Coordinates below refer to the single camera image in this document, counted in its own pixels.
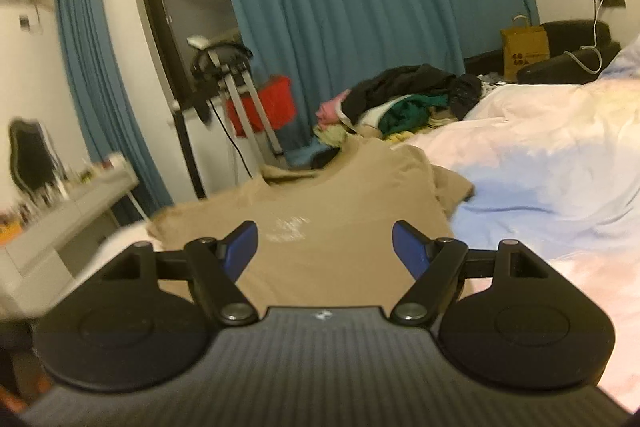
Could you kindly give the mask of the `tan t-shirt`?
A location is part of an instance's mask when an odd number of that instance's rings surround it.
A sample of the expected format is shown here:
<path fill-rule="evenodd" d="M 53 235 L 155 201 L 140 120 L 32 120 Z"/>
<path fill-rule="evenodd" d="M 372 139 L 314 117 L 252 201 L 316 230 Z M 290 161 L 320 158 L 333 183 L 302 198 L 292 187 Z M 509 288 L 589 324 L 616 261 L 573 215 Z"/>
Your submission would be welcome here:
<path fill-rule="evenodd" d="M 473 191 L 468 179 L 432 165 L 418 148 L 350 138 L 322 169 L 266 166 L 242 186 L 164 208 L 149 231 L 164 248 L 180 249 L 255 222 L 258 248 L 236 285 L 259 313 L 390 312 L 413 283 L 393 252 L 394 223 L 408 221 L 432 239 L 449 237 L 452 214 Z"/>

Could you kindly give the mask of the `green garment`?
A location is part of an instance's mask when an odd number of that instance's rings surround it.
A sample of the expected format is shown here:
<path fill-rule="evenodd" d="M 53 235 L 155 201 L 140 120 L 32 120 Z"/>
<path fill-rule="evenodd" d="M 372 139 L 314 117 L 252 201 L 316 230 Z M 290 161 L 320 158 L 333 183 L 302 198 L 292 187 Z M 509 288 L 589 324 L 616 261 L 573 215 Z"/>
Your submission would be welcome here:
<path fill-rule="evenodd" d="M 426 127 L 431 109 L 447 109 L 447 95 L 410 95 L 395 101 L 378 121 L 378 130 L 384 138 L 399 132 L 415 132 Z"/>

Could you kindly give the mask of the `white dressing table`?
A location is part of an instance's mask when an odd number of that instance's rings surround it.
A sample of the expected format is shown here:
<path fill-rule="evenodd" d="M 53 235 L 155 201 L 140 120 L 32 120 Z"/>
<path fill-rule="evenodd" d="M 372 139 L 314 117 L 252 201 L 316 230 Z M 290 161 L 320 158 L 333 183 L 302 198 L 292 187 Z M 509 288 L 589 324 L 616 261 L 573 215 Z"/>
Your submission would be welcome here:
<path fill-rule="evenodd" d="M 115 165 L 70 190 L 68 198 L 1 247 L 1 317 L 38 317 L 73 281 L 60 249 L 115 203 L 129 198 L 139 180 L 134 167 Z"/>

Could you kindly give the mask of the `narrow teal curtain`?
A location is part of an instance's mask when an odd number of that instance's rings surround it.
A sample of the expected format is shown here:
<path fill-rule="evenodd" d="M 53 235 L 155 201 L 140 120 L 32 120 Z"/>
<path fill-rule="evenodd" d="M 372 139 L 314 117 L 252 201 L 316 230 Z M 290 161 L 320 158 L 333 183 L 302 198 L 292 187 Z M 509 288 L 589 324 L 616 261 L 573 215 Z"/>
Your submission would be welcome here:
<path fill-rule="evenodd" d="M 120 75 L 103 0 L 55 0 L 68 86 L 82 138 L 94 161 L 122 153 L 139 179 L 134 190 L 145 213 L 172 203 L 143 138 Z"/>

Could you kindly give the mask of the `yellow garment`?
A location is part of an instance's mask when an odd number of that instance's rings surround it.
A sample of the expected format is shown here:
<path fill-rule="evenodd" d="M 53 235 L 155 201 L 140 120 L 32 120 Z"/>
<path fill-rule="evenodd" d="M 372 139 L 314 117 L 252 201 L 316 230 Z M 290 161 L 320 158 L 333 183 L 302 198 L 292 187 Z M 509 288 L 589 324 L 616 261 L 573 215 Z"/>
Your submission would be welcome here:
<path fill-rule="evenodd" d="M 343 124 L 329 124 L 326 126 L 314 126 L 314 135 L 326 146 L 339 148 L 350 135 L 381 139 L 389 143 L 401 143 L 412 138 L 414 133 L 405 130 L 404 132 L 396 132 L 396 134 L 384 136 L 380 129 L 369 125 L 359 125 L 352 129 Z"/>

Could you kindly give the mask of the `black garment on pile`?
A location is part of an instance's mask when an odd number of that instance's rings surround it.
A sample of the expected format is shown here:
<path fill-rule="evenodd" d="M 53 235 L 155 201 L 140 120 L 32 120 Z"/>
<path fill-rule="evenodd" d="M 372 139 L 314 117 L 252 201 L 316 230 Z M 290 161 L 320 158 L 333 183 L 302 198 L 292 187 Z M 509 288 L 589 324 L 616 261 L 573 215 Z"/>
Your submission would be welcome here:
<path fill-rule="evenodd" d="M 445 96 L 446 108 L 454 117 L 462 120 L 480 102 L 482 93 L 482 81 L 477 76 L 456 75 L 427 63 L 405 65 L 363 80 L 350 89 L 341 103 L 341 111 L 355 124 L 367 110 L 400 96 Z"/>

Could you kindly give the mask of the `red basket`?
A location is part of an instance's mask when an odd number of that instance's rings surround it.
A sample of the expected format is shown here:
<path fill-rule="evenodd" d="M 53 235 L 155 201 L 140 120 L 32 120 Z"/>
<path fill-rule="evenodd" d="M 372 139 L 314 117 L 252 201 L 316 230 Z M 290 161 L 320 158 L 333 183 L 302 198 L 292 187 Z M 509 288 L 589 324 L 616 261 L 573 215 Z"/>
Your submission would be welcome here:
<path fill-rule="evenodd" d="M 272 75 L 265 85 L 257 89 L 257 93 L 274 130 L 279 130 L 294 121 L 297 110 L 291 91 L 291 80 L 288 77 Z M 250 95 L 242 95 L 241 101 L 253 132 L 262 132 L 265 127 L 260 120 L 253 99 L 250 98 Z"/>

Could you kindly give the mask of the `pink garment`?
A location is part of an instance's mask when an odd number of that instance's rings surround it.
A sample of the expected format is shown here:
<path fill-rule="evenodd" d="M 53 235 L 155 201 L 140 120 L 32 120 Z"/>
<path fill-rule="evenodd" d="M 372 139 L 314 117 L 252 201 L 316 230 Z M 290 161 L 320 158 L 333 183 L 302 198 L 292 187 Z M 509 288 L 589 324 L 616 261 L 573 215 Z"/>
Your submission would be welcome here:
<path fill-rule="evenodd" d="M 349 89 L 342 91 L 333 99 L 320 104 L 316 112 L 317 126 L 320 129 L 326 129 L 326 127 L 341 123 L 341 118 L 343 117 L 342 102 L 349 95 L 349 92 Z"/>

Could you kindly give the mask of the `black framed mirror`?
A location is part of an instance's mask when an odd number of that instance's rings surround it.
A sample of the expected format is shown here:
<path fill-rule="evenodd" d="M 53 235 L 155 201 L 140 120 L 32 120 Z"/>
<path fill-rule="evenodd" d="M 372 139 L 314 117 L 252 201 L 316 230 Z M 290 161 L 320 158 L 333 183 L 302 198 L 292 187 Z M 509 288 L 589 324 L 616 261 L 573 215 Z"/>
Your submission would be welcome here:
<path fill-rule="evenodd" d="M 47 186 L 55 187 L 62 175 L 62 164 L 43 124 L 15 117 L 10 121 L 10 175 L 32 202 Z"/>

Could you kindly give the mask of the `yellow paper bag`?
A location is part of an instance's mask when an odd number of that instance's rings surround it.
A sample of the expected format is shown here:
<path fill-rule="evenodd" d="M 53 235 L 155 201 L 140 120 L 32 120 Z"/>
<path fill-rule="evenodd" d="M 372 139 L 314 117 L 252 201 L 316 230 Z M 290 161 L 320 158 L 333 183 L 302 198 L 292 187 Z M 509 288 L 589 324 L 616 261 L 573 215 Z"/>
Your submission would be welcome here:
<path fill-rule="evenodd" d="M 518 72 L 550 58 L 547 31 L 541 25 L 533 25 L 529 17 L 518 14 L 508 28 L 500 31 L 503 50 L 504 77 L 515 82 Z"/>

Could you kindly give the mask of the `black sofa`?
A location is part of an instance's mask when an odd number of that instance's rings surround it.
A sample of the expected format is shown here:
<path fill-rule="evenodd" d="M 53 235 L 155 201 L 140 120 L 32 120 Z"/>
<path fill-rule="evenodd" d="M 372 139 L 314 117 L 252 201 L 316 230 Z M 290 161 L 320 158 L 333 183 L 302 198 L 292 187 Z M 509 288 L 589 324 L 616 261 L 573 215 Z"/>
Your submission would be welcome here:
<path fill-rule="evenodd" d="M 548 34 L 550 58 L 525 66 L 514 83 L 521 85 L 583 85 L 596 80 L 622 49 L 612 39 L 607 23 L 597 23 L 597 50 L 602 58 L 587 46 L 593 44 L 590 20 L 565 20 L 542 24 Z"/>

